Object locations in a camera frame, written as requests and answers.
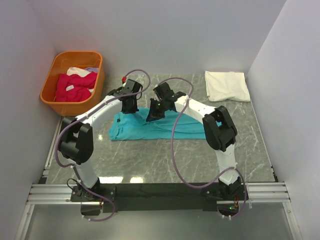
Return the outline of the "teal t-shirt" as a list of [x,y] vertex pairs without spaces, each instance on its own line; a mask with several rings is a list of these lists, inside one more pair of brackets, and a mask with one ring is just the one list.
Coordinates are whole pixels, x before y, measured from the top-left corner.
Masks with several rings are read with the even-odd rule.
[[[150,122],[146,121],[148,113],[148,108],[140,107],[136,113],[124,114],[120,112],[116,114],[108,131],[110,140],[170,139],[173,125],[179,113],[169,110],[165,113],[165,118]],[[204,140],[206,137],[202,123],[183,114],[177,122],[174,138],[178,140]]]

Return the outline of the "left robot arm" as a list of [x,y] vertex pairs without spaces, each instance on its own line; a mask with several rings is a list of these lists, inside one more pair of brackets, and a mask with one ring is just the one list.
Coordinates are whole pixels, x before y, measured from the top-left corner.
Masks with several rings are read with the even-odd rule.
[[100,195],[100,180],[90,160],[94,151],[94,132],[118,113],[138,112],[137,95],[142,89],[140,83],[127,79],[87,112],[65,117],[62,121],[55,147],[56,162],[61,167],[73,168],[79,185],[84,186],[82,195],[88,201],[94,201]]

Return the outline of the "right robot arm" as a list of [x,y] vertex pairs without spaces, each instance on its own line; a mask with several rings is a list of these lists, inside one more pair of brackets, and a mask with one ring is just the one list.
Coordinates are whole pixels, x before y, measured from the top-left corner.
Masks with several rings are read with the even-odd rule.
[[[167,82],[157,85],[153,91],[157,99],[151,99],[149,114],[146,118],[148,122],[165,118],[166,111],[179,113],[173,124],[170,144],[172,163],[180,180],[193,189],[205,189],[218,181],[218,195],[223,200],[233,199],[245,181],[237,169],[235,160],[235,143],[238,131],[227,108],[205,105],[181,91],[175,93]],[[206,142],[215,151],[217,157],[219,175],[214,180],[201,186],[192,185],[185,181],[176,164],[174,135],[182,114],[203,125]]]

